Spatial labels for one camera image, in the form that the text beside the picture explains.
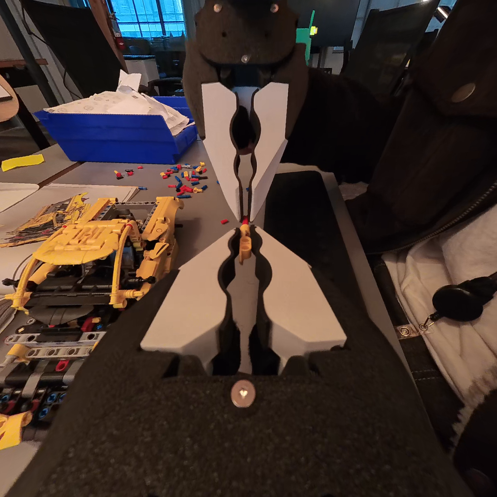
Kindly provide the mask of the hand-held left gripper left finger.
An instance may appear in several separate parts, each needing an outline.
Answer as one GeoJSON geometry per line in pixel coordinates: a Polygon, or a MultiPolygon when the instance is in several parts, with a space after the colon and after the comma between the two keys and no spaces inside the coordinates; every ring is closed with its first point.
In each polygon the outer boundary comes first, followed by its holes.
{"type": "Polygon", "coordinates": [[[232,333],[229,284],[234,280],[238,229],[226,234],[183,264],[141,341],[144,351],[193,355],[211,365],[222,339],[232,333]]]}

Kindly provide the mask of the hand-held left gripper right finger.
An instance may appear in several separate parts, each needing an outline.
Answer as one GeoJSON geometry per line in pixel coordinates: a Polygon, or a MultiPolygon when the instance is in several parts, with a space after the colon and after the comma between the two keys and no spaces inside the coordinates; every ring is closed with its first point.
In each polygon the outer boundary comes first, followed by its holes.
{"type": "Polygon", "coordinates": [[[285,367],[291,357],[343,348],[342,329],[312,268],[257,226],[251,227],[258,279],[253,367],[285,367]]]}

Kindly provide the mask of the yellow connector brick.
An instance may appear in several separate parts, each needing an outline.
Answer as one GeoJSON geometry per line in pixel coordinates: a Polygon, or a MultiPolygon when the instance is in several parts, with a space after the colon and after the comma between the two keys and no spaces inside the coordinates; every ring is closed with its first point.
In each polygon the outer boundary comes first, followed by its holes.
{"type": "Polygon", "coordinates": [[[251,227],[248,221],[243,222],[240,226],[240,240],[239,240],[239,264],[243,265],[245,260],[252,256],[252,238],[251,227]]]}

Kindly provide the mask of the green plastic board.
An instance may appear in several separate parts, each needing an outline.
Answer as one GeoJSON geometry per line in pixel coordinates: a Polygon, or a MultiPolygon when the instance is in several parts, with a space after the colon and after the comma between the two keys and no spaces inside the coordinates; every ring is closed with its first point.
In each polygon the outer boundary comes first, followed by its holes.
{"type": "Polygon", "coordinates": [[[312,37],[318,33],[318,27],[314,25],[315,10],[312,10],[309,26],[307,28],[296,28],[296,43],[305,46],[305,62],[309,65],[311,55],[312,37]]]}

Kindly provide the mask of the pile of small coloured pins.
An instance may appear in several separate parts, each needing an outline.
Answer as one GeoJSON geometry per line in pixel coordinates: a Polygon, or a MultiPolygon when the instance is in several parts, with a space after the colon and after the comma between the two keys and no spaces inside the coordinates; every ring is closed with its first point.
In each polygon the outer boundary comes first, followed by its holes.
{"type": "Polygon", "coordinates": [[[111,169],[119,184],[138,188],[127,208],[136,220],[145,221],[159,197],[169,197],[183,202],[176,214],[181,233],[224,234],[238,226],[205,159],[177,165],[118,164],[111,169]]]}

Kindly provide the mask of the large paned window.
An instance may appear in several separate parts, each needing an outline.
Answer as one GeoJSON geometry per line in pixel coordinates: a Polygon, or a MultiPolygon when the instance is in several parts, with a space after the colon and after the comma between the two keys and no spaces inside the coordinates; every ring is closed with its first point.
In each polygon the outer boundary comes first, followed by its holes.
{"type": "Polygon", "coordinates": [[[107,1],[123,37],[186,34],[182,1],[107,1]]]}

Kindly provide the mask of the crumpled white printed bags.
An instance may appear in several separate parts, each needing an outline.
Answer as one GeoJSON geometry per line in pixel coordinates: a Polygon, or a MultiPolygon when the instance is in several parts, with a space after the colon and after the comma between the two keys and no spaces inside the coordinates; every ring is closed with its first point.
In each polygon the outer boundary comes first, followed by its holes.
{"type": "Polygon", "coordinates": [[[173,136],[195,122],[157,99],[139,93],[140,73],[127,74],[120,70],[115,91],[103,91],[90,97],[44,109],[58,114],[117,114],[117,115],[159,115],[162,116],[173,136]]]}

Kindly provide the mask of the blue plastic bin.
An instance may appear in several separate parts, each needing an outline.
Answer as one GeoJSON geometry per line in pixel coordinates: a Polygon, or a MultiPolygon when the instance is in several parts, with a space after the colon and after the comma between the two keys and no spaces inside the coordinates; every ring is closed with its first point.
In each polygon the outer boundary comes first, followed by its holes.
{"type": "Polygon", "coordinates": [[[189,119],[173,136],[158,115],[60,114],[45,110],[35,116],[74,162],[178,164],[197,140],[197,128],[184,96],[155,96],[189,119]]]}

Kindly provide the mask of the yellow toy car model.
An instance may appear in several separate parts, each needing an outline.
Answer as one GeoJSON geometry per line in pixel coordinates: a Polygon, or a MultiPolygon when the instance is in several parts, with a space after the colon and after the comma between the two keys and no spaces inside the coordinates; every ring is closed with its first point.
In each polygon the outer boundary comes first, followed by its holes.
{"type": "Polygon", "coordinates": [[[130,206],[99,198],[43,241],[17,280],[2,282],[13,291],[1,298],[1,331],[27,317],[4,339],[2,414],[30,411],[27,426],[48,426],[109,327],[172,270],[183,202],[159,197],[145,221],[130,206]]]}

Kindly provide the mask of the black badge reel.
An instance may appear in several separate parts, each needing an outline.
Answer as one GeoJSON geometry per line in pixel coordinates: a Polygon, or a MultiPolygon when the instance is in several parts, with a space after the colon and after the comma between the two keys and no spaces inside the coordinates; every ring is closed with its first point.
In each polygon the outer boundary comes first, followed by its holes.
{"type": "Polygon", "coordinates": [[[417,327],[407,325],[399,327],[401,336],[409,334],[426,334],[429,327],[442,318],[458,322],[468,322],[478,319],[483,313],[482,299],[461,285],[446,285],[438,289],[432,297],[434,312],[417,327]]]}

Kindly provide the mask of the black panel screen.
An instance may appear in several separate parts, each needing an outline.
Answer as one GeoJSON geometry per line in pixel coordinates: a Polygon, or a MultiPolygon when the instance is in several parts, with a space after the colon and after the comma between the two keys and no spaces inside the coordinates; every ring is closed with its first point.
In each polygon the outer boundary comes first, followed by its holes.
{"type": "Polygon", "coordinates": [[[21,4],[83,98],[116,90],[122,66],[89,8],[21,4]]]}

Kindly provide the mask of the open instruction booklet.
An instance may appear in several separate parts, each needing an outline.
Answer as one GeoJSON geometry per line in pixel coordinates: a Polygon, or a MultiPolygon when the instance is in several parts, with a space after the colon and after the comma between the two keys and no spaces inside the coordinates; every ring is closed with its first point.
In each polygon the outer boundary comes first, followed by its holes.
{"type": "Polygon", "coordinates": [[[127,201],[135,186],[50,184],[1,213],[1,280],[17,280],[23,264],[53,233],[78,220],[99,198],[127,201]]]}

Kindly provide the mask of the yellow paper slip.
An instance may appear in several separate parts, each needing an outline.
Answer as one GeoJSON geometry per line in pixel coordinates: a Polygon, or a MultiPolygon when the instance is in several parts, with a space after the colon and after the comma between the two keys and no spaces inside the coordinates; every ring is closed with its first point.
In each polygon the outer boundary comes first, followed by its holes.
{"type": "Polygon", "coordinates": [[[3,172],[11,171],[16,168],[40,165],[45,162],[42,154],[35,154],[17,158],[9,158],[2,161],[1,168],[3,172]]]}

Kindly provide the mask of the yellow panel with black pins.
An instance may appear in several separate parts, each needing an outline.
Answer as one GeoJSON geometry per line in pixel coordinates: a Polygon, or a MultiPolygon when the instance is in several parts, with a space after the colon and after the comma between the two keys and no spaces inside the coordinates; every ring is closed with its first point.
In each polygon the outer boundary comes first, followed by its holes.
{"type": "Polygon", "coordinates": [[[23,429],[31,422],[32,417],[30,411],[15,415],[1,413],[1,450],[15,447],[21,443],[23,429]]]}

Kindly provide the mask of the black metal post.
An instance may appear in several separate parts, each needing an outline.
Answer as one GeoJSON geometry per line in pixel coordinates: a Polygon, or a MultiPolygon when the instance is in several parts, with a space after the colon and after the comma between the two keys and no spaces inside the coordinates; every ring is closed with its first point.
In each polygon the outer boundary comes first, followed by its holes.
{"type": "Polygon", "coordinates": [[[50,143],[17,91],[19,88],[37,85],[35,77],[41,75],[41,68],[6,1],[1,1],[1,18],[22,56],[17,60],[1,61],[1,75],[6,77],[7,83],[14,90],[14,96],[17,97],[19,106],[16,117],[38,148],[44,150],[50,146],[50,143]]]}

